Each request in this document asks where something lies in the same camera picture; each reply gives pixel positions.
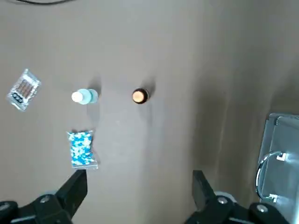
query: brown bottle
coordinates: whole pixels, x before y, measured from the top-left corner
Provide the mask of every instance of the brown bottle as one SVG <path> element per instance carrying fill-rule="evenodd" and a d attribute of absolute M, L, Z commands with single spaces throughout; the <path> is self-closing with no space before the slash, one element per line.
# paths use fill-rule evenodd
<path fill-rule="evenodd" d="M 150 98 L 150 93 L 142 88 L 134 90 L 132 94 L 132 99 L 137 104 L 144 104 Z"/>

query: black cable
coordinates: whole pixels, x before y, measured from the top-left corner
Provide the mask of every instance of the black cable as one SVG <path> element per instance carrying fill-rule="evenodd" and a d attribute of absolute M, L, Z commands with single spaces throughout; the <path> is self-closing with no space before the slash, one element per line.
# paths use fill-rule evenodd
<path fill-rule="evenodd" d="M 57 5 L 57 4 L 66 3 L 68 1 L 74 1 L 74 0 L 60 0 L 60 1 L 53 1 L 53 2 L 38 2 L 38 1 L 29 1 L 29 0 L 15 0 L 15 1 L 20 1 L 32 5 L 50 6 L 50 5 Z"/>

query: white bottle cap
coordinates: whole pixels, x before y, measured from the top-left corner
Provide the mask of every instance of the white bottle cap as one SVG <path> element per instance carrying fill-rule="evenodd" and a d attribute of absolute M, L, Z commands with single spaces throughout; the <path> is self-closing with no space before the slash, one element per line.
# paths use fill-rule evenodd
<path fill-rule="evenodd" d="M 71 95 L 71 99 L 74 102 L 79 103 L 83 100 L 83 94 L 81 92 L 73 92 L 73 94 Z"/>

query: clear plastic bag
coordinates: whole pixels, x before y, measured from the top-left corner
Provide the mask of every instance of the clear plastic bag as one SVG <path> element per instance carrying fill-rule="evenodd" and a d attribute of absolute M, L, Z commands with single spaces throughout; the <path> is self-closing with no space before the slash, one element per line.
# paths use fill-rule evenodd
<path fill-rule="evenodd" d="M 41 84 L 40 80 L 38 80 L 28 69 L 25 69 L 21 77 L 8 93 L 7 100 L 20 111 L 25 111 Z"/>
<path fill-rule="evenodd" d="M 71 164 L 75 169 L 97 169 L 98 162 L 92 153 L 93 131 L 67 132 L 70 142 Z"/>

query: blue and white beads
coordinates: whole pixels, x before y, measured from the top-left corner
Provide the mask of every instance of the blue and white beads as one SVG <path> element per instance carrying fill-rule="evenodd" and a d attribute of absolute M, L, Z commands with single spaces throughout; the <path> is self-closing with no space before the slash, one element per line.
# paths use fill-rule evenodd
<path fill-rule="evenodd" d="M 68 138 L 71 143 L 72 165 L 89 165 L 91 162 L 95 162 L 91 152 L 92 131 L 68 132 Z"/>

